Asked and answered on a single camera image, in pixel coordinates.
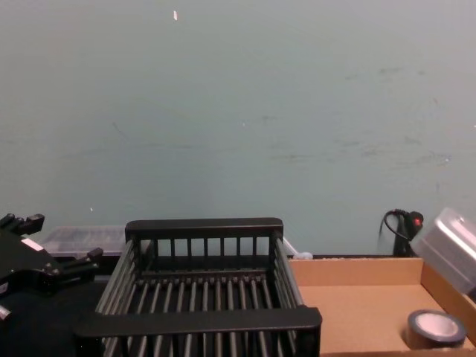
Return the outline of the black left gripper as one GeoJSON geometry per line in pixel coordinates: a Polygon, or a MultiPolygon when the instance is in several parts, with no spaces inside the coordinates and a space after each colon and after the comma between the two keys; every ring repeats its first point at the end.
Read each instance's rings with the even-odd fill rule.
{"type": "Polygon", "coordinates": [[[45,216],[26,218],[8,213],[1,218],[1,296],[20,291],[52,294],[75,283],[93,280],[103,257],[95,248],[85,256],[60,263],[41,245],[21,237],[42,230],[45,216]]]}

